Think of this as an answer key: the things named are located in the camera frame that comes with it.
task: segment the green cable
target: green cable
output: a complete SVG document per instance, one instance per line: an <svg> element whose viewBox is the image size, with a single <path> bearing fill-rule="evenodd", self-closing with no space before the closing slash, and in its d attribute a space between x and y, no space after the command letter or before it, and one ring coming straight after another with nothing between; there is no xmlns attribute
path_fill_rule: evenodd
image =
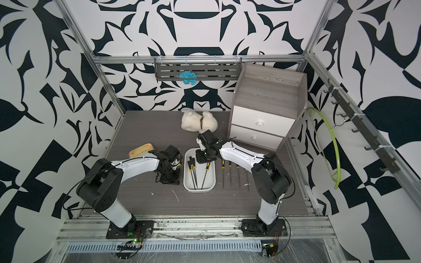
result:
<svg viewBox="0 0 421 263"><path fill-rule="evenodd" d="M320 115L320 117L323 119L323 121L325 122L326 126L328 127L328 130L330 132L330 136L332 137L333 147L335 148L336 168L337 168L337 170L336 170L336 172L333 175L331 174L329 167L328 167L328 170L329 170L329 173L330 173L330 177L335 182L335 190L336 190L336 189L338 189L339 183L341 181L341 161L339 159L339 149L338 149L338 144L336 143L336 137L335 137L335 134L333 133L333 128L330 126L330 124L329 124L328 120L325 118L325 116L320 111L318 111L315 108L308 108L307 110L309 110L309 109L312 110L310 112L310 119L311 119L311 116L312 116L313 112L318 113Z"/></svg>

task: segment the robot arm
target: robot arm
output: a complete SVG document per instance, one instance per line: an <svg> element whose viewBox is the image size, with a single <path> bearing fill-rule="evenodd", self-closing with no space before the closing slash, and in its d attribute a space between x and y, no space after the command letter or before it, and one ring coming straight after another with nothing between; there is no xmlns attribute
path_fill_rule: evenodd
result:
<svg viewBox="0 0 421 263"><path fill-rule="evenodd" d="M196 151L199 163L216 160L218 157L232 161L251 171L257 192L262 197L254 229L247 232L268 233L276 224L281 199L292 182L288 171L275 154L258 154L228 141L216 138L207 130L197 137L200 150Z"/></svg>
<svg viewBox="0 0 421 263"><path fill-rule="evenodd" d="M118 201L120 184L142 173L155 171L163 184L180 184L181 154L172 145L165 151L155 151L122 161L98 160L86 175L76 194L96 212L101 213L122 232L134 230L136 219Z"/></svg>

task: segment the cabinet top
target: cabinet top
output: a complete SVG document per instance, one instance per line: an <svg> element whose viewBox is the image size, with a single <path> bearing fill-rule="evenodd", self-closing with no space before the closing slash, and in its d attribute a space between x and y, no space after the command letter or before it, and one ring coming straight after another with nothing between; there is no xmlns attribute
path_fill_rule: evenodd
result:
<svg viewBox="0 0 421 263"><path fill-rule="evenodd" d="M297 119L307 104L307 75L246 63L235 86L234 105Z"/></svg>

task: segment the blue scrubber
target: blue scrubber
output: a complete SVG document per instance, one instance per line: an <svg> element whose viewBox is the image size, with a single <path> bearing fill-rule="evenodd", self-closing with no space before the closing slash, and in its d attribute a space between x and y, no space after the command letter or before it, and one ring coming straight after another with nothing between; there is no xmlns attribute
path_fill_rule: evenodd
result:
<svg viewBox="0 0 421 263"><path fill-rule="evenodd" d="M196 74L191 71L184 71L180 73L180 78L182 79L195 79L197 78ZM196 80L183 80L184 84L196 85Z"/></svg>

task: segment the patterned backdrop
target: patterned backdrop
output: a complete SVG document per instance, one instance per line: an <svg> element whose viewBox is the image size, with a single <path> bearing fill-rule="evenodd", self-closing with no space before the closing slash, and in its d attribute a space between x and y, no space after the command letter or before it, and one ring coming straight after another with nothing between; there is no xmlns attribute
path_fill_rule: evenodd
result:
<svg viewBox="0 0 421 263"><path fill-rule="evenodd" d="M421 2L417 0L339 0L314 49L316 56L357 103L382 135L421 175ZM336 171L332 139L323 120L309 113L293 131L301 168L328 215L346 257L352 262L417 262L421 213L352 122L314 70L308 66L309 102L336 127L341 159L337 190L329 168Z"/></svg>
<svg viewBox="0 0 421 263"><path fill-rule="evenodd" d="M43 262L120 114L50 0L0 4L0 261Z"/></svg>
<svg viewBox="0 0 421 263"><path fill-rule="evenodd" d="M68 0L100 56L302 54L326 0ZM265 63L296 70L295 63ZM126 110L230 110L235 81L159 82L150 64L103 67Z"/></svg>

